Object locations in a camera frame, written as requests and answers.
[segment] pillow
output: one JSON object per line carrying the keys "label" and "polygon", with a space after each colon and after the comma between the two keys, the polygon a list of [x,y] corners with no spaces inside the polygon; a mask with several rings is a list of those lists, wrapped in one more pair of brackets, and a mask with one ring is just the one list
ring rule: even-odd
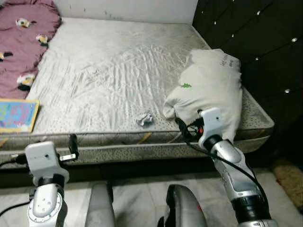
{"label": "pillow", "polygon": [[190,124],[198,109],[218,107],[223,117],[223,139],[233,142],[241,119],[241,63],[220,49],[192,50],[179,86],[166,98],[163,114]]}

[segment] floor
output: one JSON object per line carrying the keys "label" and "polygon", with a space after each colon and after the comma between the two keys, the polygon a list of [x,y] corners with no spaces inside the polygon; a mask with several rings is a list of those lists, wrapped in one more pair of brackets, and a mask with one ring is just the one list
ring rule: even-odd
{"label": "floor", "polygon": [[[298,213],[275,176],[266,169],[256,169],[267,194],[272,218],[280,227],[303,226]],[[65,227],[84,227],[90,188],[96,182],[71,183],[65,187],[68,214]],[[192,190],[208,220],[209,227],[235,227],[237,221],[216,172],[135,178],[113,182],[114,211],[118,227],[155,227],[165,212],[167,188],[172,183]],[[0,210],[27,200],[29,187],[0,189]],[[27,207],[8,211],[0,218],[1,227],[27,227]]]}

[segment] tufted headboard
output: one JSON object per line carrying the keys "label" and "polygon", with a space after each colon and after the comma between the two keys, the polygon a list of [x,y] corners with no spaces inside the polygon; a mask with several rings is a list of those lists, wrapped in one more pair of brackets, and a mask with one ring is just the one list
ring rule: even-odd
{"label": "tufted headboard", "polygon": [[274,135],[303,114],[302,0],[199,0],[193,26],[242,62],[243,85],[273,118]]}

